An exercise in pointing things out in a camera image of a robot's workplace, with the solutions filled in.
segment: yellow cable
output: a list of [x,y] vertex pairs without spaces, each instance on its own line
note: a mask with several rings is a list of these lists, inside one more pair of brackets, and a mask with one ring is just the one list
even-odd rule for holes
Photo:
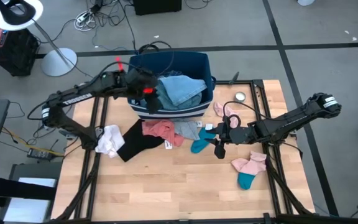
[[35,149],[35,150],[38,150],[38,151],[43,151],[43,152],[49,152],[51,154],[54,154],[56,156],[64,156],[64,154],[62,153],[59,153],[59,152],[55,152],[55,151],[52,151],[52,150],[49,150],[49,149],[42,149],[40,147],[37,147],[37,146],[31,146],[29,144],[27,144],[25,141],[23,141],[18,135],[14,134],[12,131],[6,129],[5,127],[3,127],[8,133],[5,133],[5,134],[11,134],[13,137],[16,138],[17,141],[19,141],[20,143],[22,143],[25,147],[28,147],[28,148],[31,148],[31,149]]

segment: denim jeans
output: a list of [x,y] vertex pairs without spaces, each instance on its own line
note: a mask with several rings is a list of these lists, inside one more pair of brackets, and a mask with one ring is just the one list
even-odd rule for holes
[[156,89],[164,109],[183,110],[201,103],[201,92],[206,85],[204,80],[178,75],[160,78]]

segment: wooden table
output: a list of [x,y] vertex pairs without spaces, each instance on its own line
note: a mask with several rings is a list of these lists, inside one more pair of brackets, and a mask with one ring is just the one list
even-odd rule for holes
[[[280,82],[265,80],[264,85],[272,117],[287,112]],[[223,104],[232,100],[238,91],[244,92],[247,96],[245,103],[253,106],[249,85],[218,85],[213,101]],[[263,111],[260,97],[258,101]],[[78,103],[73,119],[88,126],[92,105],[93,100]],[[230,107],[239,112],[243,126],[256,120],[255,112],[245,106],[231,104]],[[200,119],[203,124],[213,123],[215,126],[221,122],[213,110],[213,103],[202,118],[195,118]],[[138,116],[125,98],[109,101],[106,125],[116,124],[124,134],[137,120]],[[199,154],[192,154],[192,142],[186,139],[181,147],[171,150],[166,150],[162,144],[142,151],[127,163],[119,157],[110,159],[102,155],[92,221],[255,218],[262,217],[265,212],[275,216],[267,173],[258,174],[250,190],[242,190],[237,184],[238,173],[230,163],[238,157],[249,158],[251,150],[262,152],[261,144],[227,145],[226,157],[217,159],[213,145]],[[288,138],[287,142],[296,145],[293,138]],[[289,188],[313,212],[313,201],[299,152],[286,145],[280,146],[280,149]],[[78,190],[84,153],[84,150],[78,149],[63,162],[52,218],[64,211]],[[282,193],[277,188],[284,212]],[[82,217],[85,217],[87,201],[88,193],[84,196]]]

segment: black box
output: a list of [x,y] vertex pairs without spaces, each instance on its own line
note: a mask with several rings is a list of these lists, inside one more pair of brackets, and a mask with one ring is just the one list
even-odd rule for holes
[[38,48],[37,39],[28,29],[0,29],[0,66],[12,76],[30,75]]
[[181,0],[134,0],[135,12],[138,16],[177,12],[181,10]]

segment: teal sock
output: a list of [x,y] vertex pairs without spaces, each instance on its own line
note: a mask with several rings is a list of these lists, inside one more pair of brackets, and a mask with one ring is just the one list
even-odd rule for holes
[[240,172],[237,181],[240,187],[244,190],[248,190],[251,188],[252,181],[254,180],[255,176],[250,174],[245,174]]
[[212,139],[215,138],[215,134],[207,133],[205,128],[201,128],[200,132],[198,133],[200,140],[194,141],[191,145],[191,152],[192,153],[199,153],[201,152],[208,144],[208,141],[204,139]]

